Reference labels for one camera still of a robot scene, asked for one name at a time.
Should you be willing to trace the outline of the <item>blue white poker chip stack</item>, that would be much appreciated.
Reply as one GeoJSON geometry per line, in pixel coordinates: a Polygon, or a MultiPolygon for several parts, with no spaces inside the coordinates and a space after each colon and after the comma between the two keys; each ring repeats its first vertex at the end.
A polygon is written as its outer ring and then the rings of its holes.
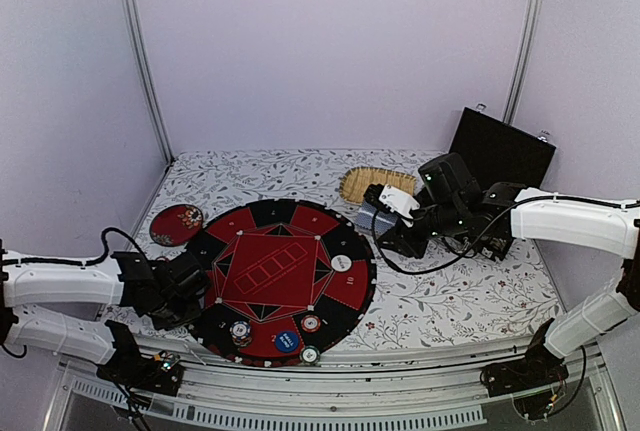
{"type": "Polygon", "coordinates": [[[232,343],[237,348],[249,346],[253,340],[252,328],[249,321],[235,321],[229,328],[232,343]]]}

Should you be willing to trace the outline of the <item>round red black poker mat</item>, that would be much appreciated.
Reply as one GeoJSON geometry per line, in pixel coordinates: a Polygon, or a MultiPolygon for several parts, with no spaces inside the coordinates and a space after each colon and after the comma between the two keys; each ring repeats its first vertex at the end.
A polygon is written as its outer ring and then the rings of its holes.
{"type": "Polygon", "coordinates": [[[202,347],[235,363],[293,366],[302,363],[305,346],[322,355],[357,327],[374,297],[377,270],[368,240],[347,218],[310,201],[268,199],[234,208],[207,224],[185,249],[211,282],[189,332],[202,347]],[[339,254],[353,261],[348,272],[331,268],[339,254]],[[317,332],[302,330],[308,314],[320,318],[317,332]],[[229,333],[239,320],[252,328],[245,348],[234,346],[229,333]],[[285,330],[300,339],[288,354],[274,345],[285,330]]]}

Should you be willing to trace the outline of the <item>blue small blind button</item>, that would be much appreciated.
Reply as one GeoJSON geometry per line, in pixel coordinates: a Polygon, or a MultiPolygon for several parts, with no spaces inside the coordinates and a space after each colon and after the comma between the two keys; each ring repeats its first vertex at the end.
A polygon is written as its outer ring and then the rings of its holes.
{"type": "Polygon", "coordinates": [[[288,354],[298,349],[300,339],[296,332],[292,330],[285,330],[276,335],[274,345],[279,352],[288,354]]]}

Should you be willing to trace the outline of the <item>white dealer button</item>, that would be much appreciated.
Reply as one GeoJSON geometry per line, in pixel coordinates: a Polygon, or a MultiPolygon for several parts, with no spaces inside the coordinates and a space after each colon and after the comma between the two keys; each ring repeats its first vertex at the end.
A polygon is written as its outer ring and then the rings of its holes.
{"type": "Polygon", "coordinates": [[[335,272],[348,272],[353,266],[351,258],[344,254],[335,255],[331,259],[331,268],[335,272]]]}

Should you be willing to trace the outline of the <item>red white poker chip stack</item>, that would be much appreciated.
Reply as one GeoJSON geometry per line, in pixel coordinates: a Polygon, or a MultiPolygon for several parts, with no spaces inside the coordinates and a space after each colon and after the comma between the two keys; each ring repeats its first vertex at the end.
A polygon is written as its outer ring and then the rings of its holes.
{"type": "Polygon", "coordinates": [[[313,314],[305,315],[301,319],[301,327],[302,330],[307,333],[317,332],[321,327],[321,320],[313,314]]]}

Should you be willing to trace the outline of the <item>green poker chip stack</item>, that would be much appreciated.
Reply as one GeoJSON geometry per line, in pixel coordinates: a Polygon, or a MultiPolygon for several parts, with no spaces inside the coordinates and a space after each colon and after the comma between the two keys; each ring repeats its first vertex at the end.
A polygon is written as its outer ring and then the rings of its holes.
{"type": "Polygon", "coordinates": [[[305,346],[300,354],[300,360],[305,365],[315,365],[320,359],[320,351],[315,346],[305,346]]]}

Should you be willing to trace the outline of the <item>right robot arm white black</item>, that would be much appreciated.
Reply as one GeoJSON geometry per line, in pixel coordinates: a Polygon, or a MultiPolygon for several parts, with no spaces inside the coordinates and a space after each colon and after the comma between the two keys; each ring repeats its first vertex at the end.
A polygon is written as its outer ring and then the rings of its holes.
{"type": "Polygon", "coordinates": [[[537,239],[606,251],[622,258],[622,276],[567,313],[545,322],[520,359],[490,364],[481,381],[491,396],[525,391],[567,378],[567,356],[639,312],[639,204],[562,195],[497,182],[482,189],[457,153],[419,169],[422,197],[390,184],[371,184],[364,199],[377,213],[396,216],[373,236],[379,251],[421,257],[428,240],[465,241],[459,255],[506,254],[515,239],[537,239]]]}

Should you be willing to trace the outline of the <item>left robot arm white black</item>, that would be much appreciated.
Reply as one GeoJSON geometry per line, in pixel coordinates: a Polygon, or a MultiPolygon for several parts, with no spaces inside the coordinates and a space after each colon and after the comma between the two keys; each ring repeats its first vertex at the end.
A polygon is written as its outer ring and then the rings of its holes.
{"type": "Polygon", "coordinates": [[[50,304],[93,303],[131,308],[157,330],[196,320],[210,281],[183,252],[150,260],[142,252],[105,252],[87,260],[1,253],[1,342],[37,347],[96,365],[97,375],[121,387],[177,395],[184,374],[177,355],[145,357],[129,328],[86,321],[50,304]]]}

